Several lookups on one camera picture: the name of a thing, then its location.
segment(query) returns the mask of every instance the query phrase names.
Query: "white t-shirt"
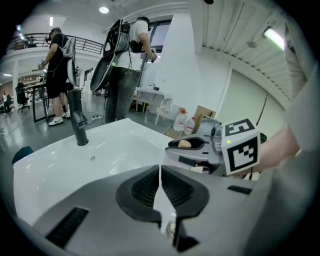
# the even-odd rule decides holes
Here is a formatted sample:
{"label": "white t-shirt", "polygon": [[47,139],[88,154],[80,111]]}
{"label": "white t-shirt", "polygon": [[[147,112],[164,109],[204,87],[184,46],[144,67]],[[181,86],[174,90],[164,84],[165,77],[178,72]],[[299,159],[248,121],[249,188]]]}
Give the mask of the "white t-shirt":
{"label": "white t-shirt", "polygon": [[[130,25],[130,34],[129,34],[129,40],[140,42],[139,35],[141,33],[148,34],[148,23],[143,20],[138,20]],[[127,69],[130,65],[130,56],[131,56],[131,67],[132,70],[141,70],[141,53],[133,53],[131,52],[131,48],[129,51],[121,53],[117,67],[125,68]]]}

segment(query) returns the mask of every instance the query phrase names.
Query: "railing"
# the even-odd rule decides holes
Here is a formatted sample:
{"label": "railing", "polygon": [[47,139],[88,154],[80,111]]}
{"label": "railing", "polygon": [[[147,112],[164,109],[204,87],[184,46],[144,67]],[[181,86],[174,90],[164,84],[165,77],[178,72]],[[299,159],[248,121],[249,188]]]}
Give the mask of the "railing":
{"label": "railing", "polygon": [[[100,55],[104,45],[99,42],[88,40],[85,38],[67,35],[67,37],[75,38],[75,49],[91,52]],[[36,48],[36,47],[49,47],[50,41],[46,42],[46,38],[49,37],[49,33],[31,33],[24,34],[23,39],[20,36],[14,37],[6,48],[6,52],[10,53],[13,51],[26,49],[26,48]]]}

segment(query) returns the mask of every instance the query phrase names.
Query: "person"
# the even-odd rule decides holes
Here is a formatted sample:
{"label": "person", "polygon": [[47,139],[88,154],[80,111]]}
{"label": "person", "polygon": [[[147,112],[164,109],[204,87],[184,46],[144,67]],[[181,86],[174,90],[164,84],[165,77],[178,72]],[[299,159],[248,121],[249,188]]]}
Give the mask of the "person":
{"label": "person", "polygon": [[[129,41],[141,42],[151,60],[156,59],[152,52],[148,37],[150,21],[147,17],[139,17],[130,24]],[[133,52],[132,45],[118,58],[109,81],[109,97],[106,102],[105,123],[114,122],[115,119],[125,119],[133,100],[137,82],[141,73],[141,53]]]}
{"label": "person", "polygon": [[66,96],[68,62],[64,59],[63,52],[59,48],[62,48],[67,43],[68,38],[62,34],[60,28],[55,27],[50,31],[49,40],[51,41],[49,46],[50,50],[44,62],[40,65],[40,68],[44,69],[49,63],[46,77],[46,91],[48,98],[53,99],[55,114],[54,119],[49,122],[49,126],[55,126],[63,123],[63,118],[70,118],[68,99]]}
{"label": "person", "polygon": [[[299,151],[312,151],[320,145],[319,65],[305,41],[303,32],[291,18],[285,25],[286,60],[292,84],[292,103],[285,113],[287,123],[261,145],[260,163],[252,172],[261,172],[279,166]],[[243,175],[250,170],[238,172]]]}
{"label": "person", "polygon": [[6,90],[3,92],[2,102],[3,102],[4,112],[8,113],[9,112],[9,103],[7,102],[7,91]]}

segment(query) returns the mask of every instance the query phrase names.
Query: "gray pants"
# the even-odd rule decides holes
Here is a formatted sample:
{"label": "gray pants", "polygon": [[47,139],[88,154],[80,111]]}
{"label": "gray pants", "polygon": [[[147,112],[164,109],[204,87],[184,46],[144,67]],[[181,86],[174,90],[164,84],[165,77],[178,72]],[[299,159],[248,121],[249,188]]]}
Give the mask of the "gray pants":
{"label": "gray pants", "polygon": [[105,123],[112,123],[115,119],[125,119],[135,94],[140,72],[115,67],[109,81],[109,95],[105,108]]}

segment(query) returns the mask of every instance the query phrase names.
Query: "ceiling light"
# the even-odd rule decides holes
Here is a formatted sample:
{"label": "ceiling light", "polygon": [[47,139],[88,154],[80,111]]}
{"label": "ceiling light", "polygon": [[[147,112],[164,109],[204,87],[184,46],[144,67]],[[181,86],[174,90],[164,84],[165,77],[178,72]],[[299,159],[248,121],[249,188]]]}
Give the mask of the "ceiling light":
{"label": "ceiling light", "polygon": [[107,14],[109,12],[109,9],[107,7],[102,6],[99,8],[99,11],[102,14]]}
{"label": "ceiling light", "polygon": [[267,27],[264,35],[275,42],[282,50],[285,49],[285,40],[273,28]]}

